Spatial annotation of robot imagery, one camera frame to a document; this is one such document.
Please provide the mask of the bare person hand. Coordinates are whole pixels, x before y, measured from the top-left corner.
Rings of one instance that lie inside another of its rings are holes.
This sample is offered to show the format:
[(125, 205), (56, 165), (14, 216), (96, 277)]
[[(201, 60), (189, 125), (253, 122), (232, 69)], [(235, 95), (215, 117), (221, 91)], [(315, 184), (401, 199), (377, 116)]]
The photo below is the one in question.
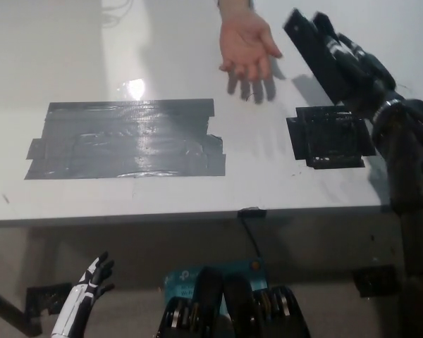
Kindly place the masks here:
[(219, 69), (251, 82), (272, 75), (270, 58), (282, 53), (272, 37), (269, 24), (250, 7), (220, 3), (221, 31)]

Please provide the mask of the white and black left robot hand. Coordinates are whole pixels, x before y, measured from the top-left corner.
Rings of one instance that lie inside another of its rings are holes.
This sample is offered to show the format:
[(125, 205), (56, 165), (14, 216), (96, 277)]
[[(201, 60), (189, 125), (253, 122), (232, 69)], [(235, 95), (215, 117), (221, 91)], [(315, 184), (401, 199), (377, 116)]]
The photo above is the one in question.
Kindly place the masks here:
[(106, 261), (108, 256), (105, 251), (97, 257), (73, 286), (59, 313), (51, 338), (84, 337), (94, 303), (114, 288), (114, 284), (102, 285), (113, 273), (114, 261)]

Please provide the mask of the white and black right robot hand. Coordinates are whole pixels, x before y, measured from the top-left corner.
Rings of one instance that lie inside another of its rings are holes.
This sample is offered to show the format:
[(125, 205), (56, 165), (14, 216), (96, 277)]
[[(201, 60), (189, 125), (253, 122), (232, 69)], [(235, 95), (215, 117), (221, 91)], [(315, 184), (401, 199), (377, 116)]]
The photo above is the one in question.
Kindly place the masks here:
[(347, 92), (341, 95), (340, 102), (346, 108), (371, 120), (387, 101), (403, 100), (396, 92), (393, 76), (376, 56), (346, 35), (337, 33), (326, 14), (315, 13), (312, 22), (345, 81)]

